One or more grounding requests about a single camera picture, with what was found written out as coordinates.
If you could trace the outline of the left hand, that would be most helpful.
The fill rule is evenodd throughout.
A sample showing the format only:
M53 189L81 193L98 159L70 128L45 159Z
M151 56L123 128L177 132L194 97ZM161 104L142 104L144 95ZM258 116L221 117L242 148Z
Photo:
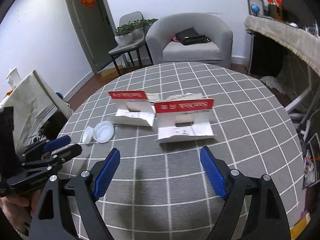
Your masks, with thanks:
M1 209L17 231L26 233L41 193L41 190L37 190L30 197L12 195L1 198Z

